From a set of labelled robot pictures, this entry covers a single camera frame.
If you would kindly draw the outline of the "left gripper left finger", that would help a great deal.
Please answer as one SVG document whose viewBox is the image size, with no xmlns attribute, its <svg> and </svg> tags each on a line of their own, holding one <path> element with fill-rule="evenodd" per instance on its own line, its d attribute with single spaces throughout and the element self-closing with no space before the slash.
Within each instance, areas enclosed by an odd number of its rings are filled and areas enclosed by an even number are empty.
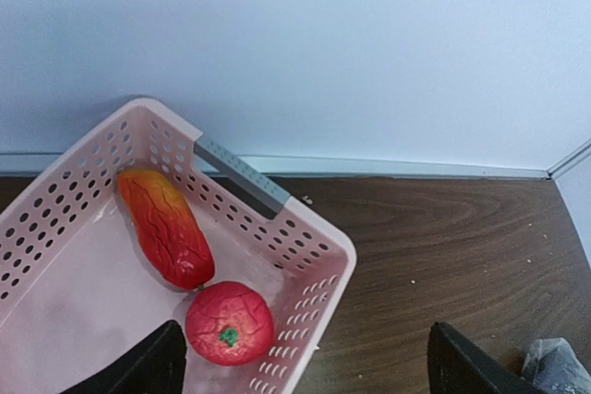
<svg viewBox="0 0 591 394">
<path fill-rule="evenodd" d="M 186 367 L 187 341 L 181 326 L 171 319 L 63 394 L 181 394 Z"/>
</svg>

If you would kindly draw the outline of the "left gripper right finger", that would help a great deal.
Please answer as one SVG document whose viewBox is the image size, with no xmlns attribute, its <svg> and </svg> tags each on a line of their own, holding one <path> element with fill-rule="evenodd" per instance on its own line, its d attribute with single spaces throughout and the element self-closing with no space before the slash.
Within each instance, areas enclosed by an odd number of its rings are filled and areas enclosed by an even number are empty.
<svg viewBox="0 0 591 394">
<path fill-rule="evenodd" d="M 428 335 L 428 382 L 430 393 L 542 393 L 446 322 Z"/>
</svg>

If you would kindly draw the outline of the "red fake fruit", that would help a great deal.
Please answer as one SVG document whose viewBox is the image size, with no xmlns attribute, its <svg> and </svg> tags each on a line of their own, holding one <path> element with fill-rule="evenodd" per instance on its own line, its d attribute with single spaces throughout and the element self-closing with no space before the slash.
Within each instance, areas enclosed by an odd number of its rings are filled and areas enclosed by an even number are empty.
<svg viewBox="0 0 591 394">
<path fill-rule="evenodd" d="M 185 332 L 193 350 L 221 366 L 249 364 L 273 345 L 274 322 L 264 298 L 243 283 L 221 281 L 200 291 Z"/>
</svg>

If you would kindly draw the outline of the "clear zip top bag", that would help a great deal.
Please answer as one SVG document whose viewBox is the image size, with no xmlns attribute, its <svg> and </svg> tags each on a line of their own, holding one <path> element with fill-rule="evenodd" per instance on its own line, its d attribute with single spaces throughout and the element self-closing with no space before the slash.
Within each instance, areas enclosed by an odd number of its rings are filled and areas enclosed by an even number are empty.
<svg viewBox="0 0 591 394">
<path fill-rule="evenodd" d="M 590 394 L 590 375 L 565 338 L 533 340 L 521 377 L 546 393 Z"/>
</svg>

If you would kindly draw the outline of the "orange fake mango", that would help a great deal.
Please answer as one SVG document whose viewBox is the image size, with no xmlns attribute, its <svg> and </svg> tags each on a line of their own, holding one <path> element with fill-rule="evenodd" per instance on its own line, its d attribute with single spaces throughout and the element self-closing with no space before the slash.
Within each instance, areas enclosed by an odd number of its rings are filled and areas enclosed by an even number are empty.
<svg viewBox="0 0 591 394">
<path fill-rule="evenodd" d="M 126 169 L 117 177 L 117 188 L 141 251 L 165 281 L 194 291 L 213 279 L 215 262 L 205 235 L 184 195 L 165 175 Z"/>
</svg>

